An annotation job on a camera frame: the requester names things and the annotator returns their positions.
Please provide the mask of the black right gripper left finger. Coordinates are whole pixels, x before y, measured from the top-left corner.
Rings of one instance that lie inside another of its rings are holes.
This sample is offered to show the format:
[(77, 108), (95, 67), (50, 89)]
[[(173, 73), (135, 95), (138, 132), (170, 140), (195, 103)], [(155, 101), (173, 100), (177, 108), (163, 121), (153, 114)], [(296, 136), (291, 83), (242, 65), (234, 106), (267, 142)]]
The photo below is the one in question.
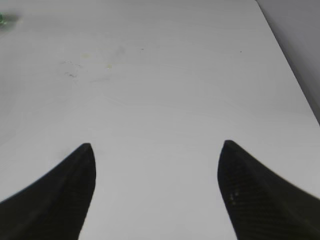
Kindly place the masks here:
[(77, 240), (96, 187), (96, 161), (83, 143), (56, 167), (0, 203), (2, 240)]

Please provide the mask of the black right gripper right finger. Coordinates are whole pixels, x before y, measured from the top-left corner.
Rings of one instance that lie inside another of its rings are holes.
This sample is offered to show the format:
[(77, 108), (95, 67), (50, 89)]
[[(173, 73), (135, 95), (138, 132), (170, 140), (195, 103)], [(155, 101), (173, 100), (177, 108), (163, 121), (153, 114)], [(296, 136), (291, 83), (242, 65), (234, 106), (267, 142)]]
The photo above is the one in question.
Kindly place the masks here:
[(217, 182), (238, 240), (318, 240), (320, 200), (225, 140)]

